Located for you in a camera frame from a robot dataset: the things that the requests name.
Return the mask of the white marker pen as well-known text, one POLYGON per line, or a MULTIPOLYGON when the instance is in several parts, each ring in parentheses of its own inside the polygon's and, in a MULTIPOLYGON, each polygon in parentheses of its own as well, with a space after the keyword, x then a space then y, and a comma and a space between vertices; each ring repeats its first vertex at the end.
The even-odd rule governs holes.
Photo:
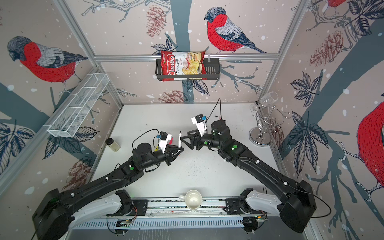
POLYGON ((178 148, 181 148, 181 147, 182 147, 182 140, 181 140, 181 137, 182 137, 182 131, 179 132, 178 148))

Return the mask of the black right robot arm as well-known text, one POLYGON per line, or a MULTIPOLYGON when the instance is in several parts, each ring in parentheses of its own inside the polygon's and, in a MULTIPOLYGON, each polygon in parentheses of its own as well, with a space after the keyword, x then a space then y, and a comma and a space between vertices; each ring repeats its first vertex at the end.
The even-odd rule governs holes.
POLYGON ((245 212, 260 210, 279 215, 293 231, 303 233, 317 209, 312 187, 302 180, 297 182, 276 171, 252 153, 244 144, 232 138, 224 120, 211 124, 211 133, 189 131, 180 138, 190 149, 202 147, 218 149, 219 156, 260 181, 272 195, 258 193, 248 188, 239 197, 245 212))

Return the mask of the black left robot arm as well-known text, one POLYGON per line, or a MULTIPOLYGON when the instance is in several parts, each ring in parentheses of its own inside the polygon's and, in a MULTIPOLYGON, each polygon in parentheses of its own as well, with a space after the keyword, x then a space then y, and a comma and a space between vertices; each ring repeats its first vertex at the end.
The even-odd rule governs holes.
POLYGON ((109 174, 72 190, 48 192, 32 216, 37 239, 58 240, 73 227, 100 216, 144 214, 125 187, 143 177, 149 167, 170 165, 183 151, 183 147, 166 145, 164 151, 153 152, 150 144, 142 143, 109 174))

